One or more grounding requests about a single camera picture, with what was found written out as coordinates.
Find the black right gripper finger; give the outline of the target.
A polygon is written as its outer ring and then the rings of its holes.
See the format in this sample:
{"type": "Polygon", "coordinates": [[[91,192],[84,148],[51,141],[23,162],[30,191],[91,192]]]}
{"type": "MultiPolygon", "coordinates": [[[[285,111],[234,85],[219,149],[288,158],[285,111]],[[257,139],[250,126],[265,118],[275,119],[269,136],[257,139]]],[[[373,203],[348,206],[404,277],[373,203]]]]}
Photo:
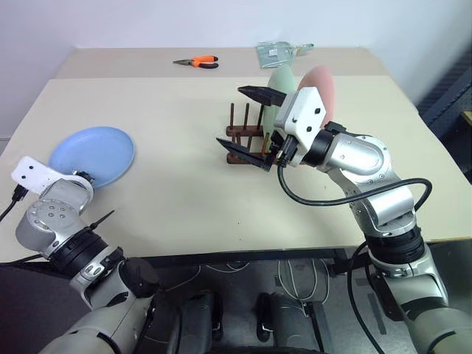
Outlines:
{"type": "Polygon", "coordinates": [[[244,160],[249,164],[259,167],[266,172],[268,172],[271,169],[271,166],[274,164],[275,155],[268,154],[264,157],[258,157],[252,154],[247,147],[239,145],[235,142],[221,138],[217,138],[216,141],[219,142],[225,149],[227,149],[231,155],[236,156],[237,158],[244,160]]]}
{"type": "Polygon", "coordinates": [[[237,91],[264,106],[281,107],[286,94],[265,86],[241,86],[237,91]]]}

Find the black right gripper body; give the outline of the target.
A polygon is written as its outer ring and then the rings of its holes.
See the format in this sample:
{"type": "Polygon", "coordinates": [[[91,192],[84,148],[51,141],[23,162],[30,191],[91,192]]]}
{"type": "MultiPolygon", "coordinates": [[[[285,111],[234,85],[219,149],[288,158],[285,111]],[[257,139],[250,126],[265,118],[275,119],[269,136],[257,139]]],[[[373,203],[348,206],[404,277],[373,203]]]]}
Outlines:
{"type": "Polygon", "coordinates": [[[298,141],[294,136],[287,135],[283,138],[279,132],[273,131],[268,154],[269,162],[277,166],[286,167],[294,158],[297,146],[298,141]]]}

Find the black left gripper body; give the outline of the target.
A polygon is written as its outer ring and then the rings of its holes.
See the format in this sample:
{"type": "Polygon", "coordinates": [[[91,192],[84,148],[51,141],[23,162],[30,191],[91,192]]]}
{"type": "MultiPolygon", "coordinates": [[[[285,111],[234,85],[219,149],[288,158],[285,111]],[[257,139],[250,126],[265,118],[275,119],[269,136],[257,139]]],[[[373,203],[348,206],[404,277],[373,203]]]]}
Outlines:
{"type": "Polygon", "coordinates": [[[90,175],[89,173],[81,170],[75,170],[73,172],[74,176],[77,176],[79,178],[78,183],[84,185],[84,182],[87,181],[88,184],[90,184],[92,187],[94,186],[94,177],[90,175]]]}

